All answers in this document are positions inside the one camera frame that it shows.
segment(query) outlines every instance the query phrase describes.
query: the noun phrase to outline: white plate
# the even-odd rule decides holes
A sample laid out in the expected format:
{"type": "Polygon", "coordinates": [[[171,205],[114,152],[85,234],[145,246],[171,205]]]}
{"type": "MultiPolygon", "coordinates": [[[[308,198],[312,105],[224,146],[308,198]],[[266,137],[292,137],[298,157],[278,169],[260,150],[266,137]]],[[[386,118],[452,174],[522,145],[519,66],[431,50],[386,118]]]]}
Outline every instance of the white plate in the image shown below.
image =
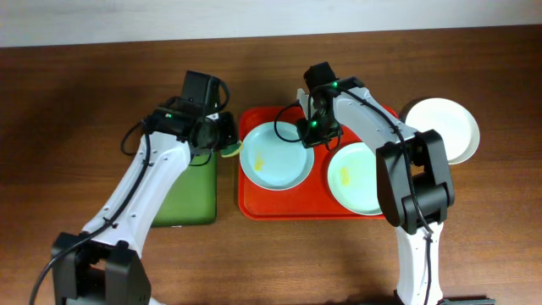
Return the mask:
{"type": "Polygon", "coordinates": [[[428,98],[406,114],[405,124],[420,131],[436,130],[444,142],[448,164],[471,158],[480,143],[476,119],[463,106],[445,98],[428,98]]]}
{"type": "Polygon", "coordinates": [[[376,157],[365,143],[343,147],[333,156],[328,184],[343,207],[361,215],[382,214],[376,192],[376,157]]]}
{"type": "MultiPolygon", "coordinates": [[[[294,125],[278,122],[277,129],[286,139],[296,139],[294,125]]],[[[314,164],[314,150],[300,142],[280,140],[274,123],[264,123],[251,130],[243,140],[241,167],[254,184],[271,191],[288,190],[302,183],[314,164]]]]}

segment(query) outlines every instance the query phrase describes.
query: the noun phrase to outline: yellow mark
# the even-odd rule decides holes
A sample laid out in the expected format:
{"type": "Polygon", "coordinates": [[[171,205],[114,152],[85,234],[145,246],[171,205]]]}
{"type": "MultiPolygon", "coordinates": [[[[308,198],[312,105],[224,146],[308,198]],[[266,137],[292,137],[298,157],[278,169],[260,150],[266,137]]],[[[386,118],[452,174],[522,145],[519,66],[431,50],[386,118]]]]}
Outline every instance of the yellow mark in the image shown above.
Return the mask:
{"type": "Polygon", "coordinates": [[[254,170],[256,170],[256,171],[262,170],[262,167],[263,167],[264,163],[265,162],[263,162],[262,154],[260,152],[257,152],[256,164],[254,164],[254,170]]]}
{"type": "Polygon", "coordinates": [[[340,169],[340,182],[343,186],[350,184],[350,175],[348,174],[348,168],[343,167],[340,169]]]}

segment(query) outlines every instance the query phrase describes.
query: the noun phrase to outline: white wall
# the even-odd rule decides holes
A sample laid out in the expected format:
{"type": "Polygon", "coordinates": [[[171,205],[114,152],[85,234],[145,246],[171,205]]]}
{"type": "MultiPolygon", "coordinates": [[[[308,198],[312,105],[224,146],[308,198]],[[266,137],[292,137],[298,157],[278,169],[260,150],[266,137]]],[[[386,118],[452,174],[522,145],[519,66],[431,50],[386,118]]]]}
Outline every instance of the white wall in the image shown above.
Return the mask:
{"type": "Polygon", "coordinates": [[[542,0],[2,2],[2,47],[542,23],[542,0]]]}

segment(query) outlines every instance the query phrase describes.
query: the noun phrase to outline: red tray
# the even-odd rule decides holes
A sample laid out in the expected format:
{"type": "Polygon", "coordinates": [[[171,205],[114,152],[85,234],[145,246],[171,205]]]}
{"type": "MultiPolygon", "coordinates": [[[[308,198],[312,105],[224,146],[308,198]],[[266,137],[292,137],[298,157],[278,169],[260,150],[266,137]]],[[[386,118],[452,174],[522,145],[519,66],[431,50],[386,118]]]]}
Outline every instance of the red tray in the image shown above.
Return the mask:
{"type": "MultiPolygon", "coordinates": [[[[390,113],[397,114],[385,107],[390,113]]],[[[258,107],[247,110],[241,117],[239,137],[260,124],[274,121],[282,107],[258,107]]],[[[285,111],[281,121],[294,124],[303,117],[300,108],[285,111]]],[[[344,135],[340,147],[360,142],[350,129],[343,126],[344,135]]],[[[335,147],[336,139],[329,146],[335,147]]],[[[314,148],[314,165],[309,176],[299,185],[286,191],[269,191],[252,183],[239,164],[239,209],[249,219],[255,220],[303,220],[303,219],[383,219],[383,215],[363,216],[343,208],[328,187],[328,166],[334,152],[324,145],[314,148]]]]}

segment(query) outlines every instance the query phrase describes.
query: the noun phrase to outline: tabletop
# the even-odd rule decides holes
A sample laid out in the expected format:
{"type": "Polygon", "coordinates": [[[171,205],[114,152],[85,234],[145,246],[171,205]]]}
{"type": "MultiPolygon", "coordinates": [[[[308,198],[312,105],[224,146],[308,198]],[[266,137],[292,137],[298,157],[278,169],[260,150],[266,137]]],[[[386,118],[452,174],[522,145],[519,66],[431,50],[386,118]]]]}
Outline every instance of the tabletop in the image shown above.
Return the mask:
{"type": "MultiPolygon", "coordinates": [[[[124,133],[178,95],[188,69],[224,80],[239,119],[292,103],[307,68],[329,61],[397,110],[445,97],[473,114],[481,142],[451,166],[442,291],[538,304],[541,35],[534,25],[0,49],[1,303],[28,301],[57,235],[78,233],[127,170],[124,133]]],[[[237,207],[237,170],[237,158],[218,161],[215,224],[150,231],[142,261],[155,298],[291,304],[393,294],[398,253],[385,220],[249,220],[237,207]]],[[[38,303],[53,303],[51,275],[38,303]]]]}

